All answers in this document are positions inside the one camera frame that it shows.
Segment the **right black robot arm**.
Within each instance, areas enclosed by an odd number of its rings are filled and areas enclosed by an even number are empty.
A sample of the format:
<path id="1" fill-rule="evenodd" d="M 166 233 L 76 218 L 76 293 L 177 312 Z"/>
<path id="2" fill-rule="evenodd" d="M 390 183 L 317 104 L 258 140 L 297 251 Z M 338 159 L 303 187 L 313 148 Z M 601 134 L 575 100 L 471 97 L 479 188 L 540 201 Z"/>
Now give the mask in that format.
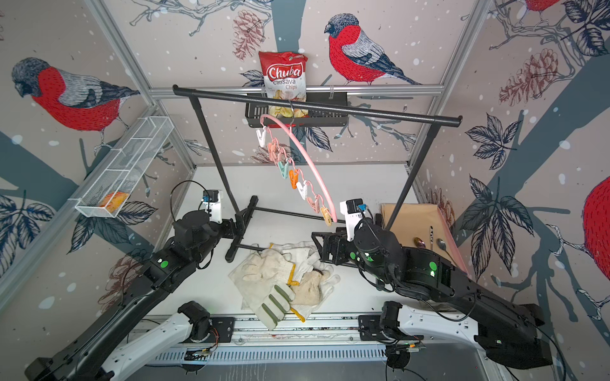
<path id="1" fill-rule="evenodd" d="M 535 304 L 509 303 L 472 281 L 461 269 L 429 249 L 405 247 L 396 235 L 364 218 L 354 234 L 311 235 L 322 259 L 342 258 L 362 274 L 375 277 L 373 286 L 422 302 L 446 303 L 478 323 L 474 340 L 487 357 L 514 369 L 553 363 L 550 344 L 540 338 L 542 311 Z"/>

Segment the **black clothes rack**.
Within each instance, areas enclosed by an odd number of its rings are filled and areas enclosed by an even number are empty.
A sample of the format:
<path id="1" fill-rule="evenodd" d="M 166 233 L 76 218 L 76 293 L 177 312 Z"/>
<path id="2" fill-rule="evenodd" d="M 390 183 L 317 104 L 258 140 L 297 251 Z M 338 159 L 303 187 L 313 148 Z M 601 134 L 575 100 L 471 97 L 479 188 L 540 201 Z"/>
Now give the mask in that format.
<path id="1" fill-rule="evenodd" d="M 246 208 L 243 211 L 240 210 L 240 208 L 235 200 L 235 197 L 232 193 L 232 190 L 230 189 L 229 180 L 227 179 L 227 175 L 224 171 L 224 167 L 222 165 L 222 160 L 219 157 L 219 152 L 215 147 L 214 139 L 211 136 L 211 131 L 207 124 L 207 121 L 204 116 L 203 109 L 202 109 L 202 106 L 201 106 L 201 103 L 199 100 L 200 98 L 215 99 L 215 100 L 227 101 L 227 102 L 245 103 L 245 104 L 250 104 L 250 105 L 261 104 L 261 105 L 265 105 L 265 106 L 282 106 L 282 107 L 287 106 L 287 107 L 292 107 L 292 108 L 309 110 L 310 114 L 311 114 L 311 111 L 314 110 L 314 111 L 329 112 L 329 113 L 344 114 L 344 115 L 353 115 L 353 116 L 360 115 L 360 116 L 365 116 L 365 117 L 375 117 L 375 118 L 396 120 L 396 121 L 401 121 L 401 122 L 414 122 L 414 123 L 430 124 L 430 128 L 427 132 L 427 135 L 425 137 L 421 150 L 417 154 L 415 161 L 413 161 L 411 163 L 411 170 L 409 171 L 408 179 L 407 179 L 405 185 L 403 186 L 403 190 L 395 204 L 395 208 L 392 211 L 392 215 L 391 215 L 389 221 L 387 222 L 387 225 L 385 227 L 387 231 L 389 231 L 392 228 L 392 226 L 400 212 L 400 209 L 404 204 L 404 200 L 407 198 L 408 192 L 411 190 L 411 187 L 416 180 L 417 173 L 418 173 L 419 169 L 421 169 L 421 166 L 424 162 L 427 152 L 429 151 L 432 142 L 438 135 L 439 130 L 442 127 L 457 128 L 462 124 L 462 119 L 463 119 L 462 116 L 459 116 L 459 117 L 428 116 L 428 115 L 421 115 L 421 114 L 399 113 L 399 112 L 391 112 L 391 111 L 384 111 L 384 110 L 362 109 L 362 108 L 351 107 L 351 106 L 332 106 L 332 105 L 330 105 L 330 103 L 299 103 L 299 102 L 294 102 L 294 101 L 289 101 L 289 100 L 280 100 L 280 99 L 274 99 L 274 98 L 250 97 L 247 95 L 233 95 L 233 94 L 227 94 L 227 93 L 216 92 L 216 91 L 195 90 L 195 89 L 190 89 L 190 88 L 185 88 L 185 87 L 179 87 L 176 84 L 173 85 L 173 93 L 174 93 L 174 95 L 176 95 L 178 97 L 184 97 L 184 98 L 188 98 L 190 100 L 192 108 L 195 111 L 195 114 L 200 123 L 200 127 L 201 127 L 203 134 L 206 138 L 206 141 L 208 143 L 208 148 L 211 150 L 211 155 L 213 156 L 214 165 L 216 166 L 216 169 L 222 180 L 222 184 L 224 185 L 225 191 L 232 203 L 232 206 L 233 206 L 235 214 L 236 214 L 236 219 L 238 219 L 238 228 L 236 228 L 238 230 L 238 233 L 235 233 L 234 242 L 233 242 L 232 246 L 230 247 L 230 250 L 225 255 L 225 259 L 228 263 L 231 263 L 234 261 L 238 247 L 240 247 L 242 249 L 244 249 L 246 247 L 246 246 L 241 245 L 241 239 L 245 235 L 247 226 L 252 218 L 252 214 L 253 214 L 254 210 L 263 211 L 263 209 L 257 208 L 257 207 L 255 207 L 256 205 L 254 205 L 254 206 L 248 206 L 248 208 Z M 335 205 L 332 201 L 332 198 L 330 196 L 329 191 L 327 190 L 325 183 L 322 180 L 322 176 L 319 174 L 319 172 L 315 166 L 315 163 L 312 161 L 311 157 L 308 154 L 308 151 L 303 147 L 303 145 L 300 143 L 300 140 L 293 133 L 293 130 L 292 130 L 293 128 L 298 129 L 302 126 L 300 126 L 299 123 L 295 123 L 295 122 L 289 122 L 287 124 L 278 118 L 264 114 L 261 116 L 261 120 L 263 121 L 263 122 L 260 122 L 261 127 L 260 128 L 258 128 L 257 126 L 255 126 L 255 127 L 257 127 L 258 130 L 268 131 L 269 136 L 271 136 L 272 133 L 271 133 L 269 126 L 265 125 L 264 120 L 266 118 L 273 121 L 271 123 L 272 126 L 274 125 L 275 127 L 281 128 L 282 130 L 284 130 L 284 132 L 292 140 L 294 146 L 297 147 L 297 149 L 299 149 L 299 151 L 301 152 L 301 157 L 303 157 L 303 160 L 305 160 L 305 162 L 308 164 L 309 168 L 311 168 L 312 173 L 316 177 L 316 180 L 322 189 L 322 193 L 324 194 L 326 203 L 328 203 L 328 206 L 330 208 L 330 215 L 333 219 L 333 222 L 334 223 L 345 223 L 345 222 L 340 222 L 340 220 L 338 220 Z"/>

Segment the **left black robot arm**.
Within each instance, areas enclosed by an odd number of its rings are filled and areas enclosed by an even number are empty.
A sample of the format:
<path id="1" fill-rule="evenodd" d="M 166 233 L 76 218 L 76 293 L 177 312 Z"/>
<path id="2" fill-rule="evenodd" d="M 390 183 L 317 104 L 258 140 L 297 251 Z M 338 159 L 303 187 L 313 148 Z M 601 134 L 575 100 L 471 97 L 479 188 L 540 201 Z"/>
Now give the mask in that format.
<path id="1" fill-rule="evenodd" d="M 219 241 L 232 238 L 232 220 L 213 222 L 206 211 L 192 211 L 173 223 L 174 237 L 143 265 L 119 302 L 52 358 L 39 357 L 25 370 L 29 380 L 111 380 L 116 371 L 103 362 L 157 304 L 195 272 Z"/>

